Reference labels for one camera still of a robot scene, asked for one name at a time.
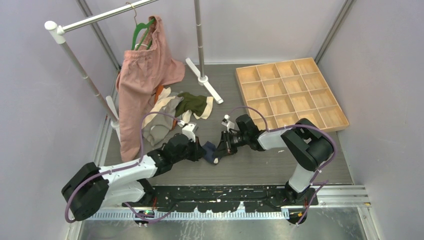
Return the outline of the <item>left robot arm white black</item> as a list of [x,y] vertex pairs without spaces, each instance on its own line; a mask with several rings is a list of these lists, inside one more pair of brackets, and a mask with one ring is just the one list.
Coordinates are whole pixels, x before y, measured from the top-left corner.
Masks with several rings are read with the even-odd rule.
[[65,220],[83,221],[101,208],[129,202],[147,207],[154,194],[141,180],[162,175],[183,160],[199,161],[206,154],[197,137],[177,133],[161,147],[132,161],[102,167],[86,163],[61,190],[66,200]]

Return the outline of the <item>navy underwear cream waistband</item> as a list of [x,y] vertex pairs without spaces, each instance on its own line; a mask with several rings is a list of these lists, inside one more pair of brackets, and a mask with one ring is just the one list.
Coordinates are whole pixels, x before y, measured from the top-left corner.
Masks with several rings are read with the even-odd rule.
[[214,152],[217,149],[216,146],[207,141],[202,148],[205,150],[205,155],[203,156],[203,158],[210,164],[214,164],[217,165],[219,163],[219,158],[218,157],[214,157]]

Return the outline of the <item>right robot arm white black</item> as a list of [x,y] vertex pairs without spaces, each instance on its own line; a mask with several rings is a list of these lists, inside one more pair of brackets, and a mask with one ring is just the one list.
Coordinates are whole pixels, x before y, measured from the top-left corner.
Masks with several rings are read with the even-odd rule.
[[298,205],[306,197],[306,190],[318,172],[337,153],[335,141],[317,128],[307,118],[295,124],[273,130],[260,130],[248,114],[236,118],[234,123],[226,115],[222,121],[226,130],[221,132],[217,146],[208,142],[206,159],[217,164],[220,159],[237,153],[239,147],[249,146],[251,150],[263,152],[277,148],[288,148],[297,161],[293,175],[285,186],[286,200]]

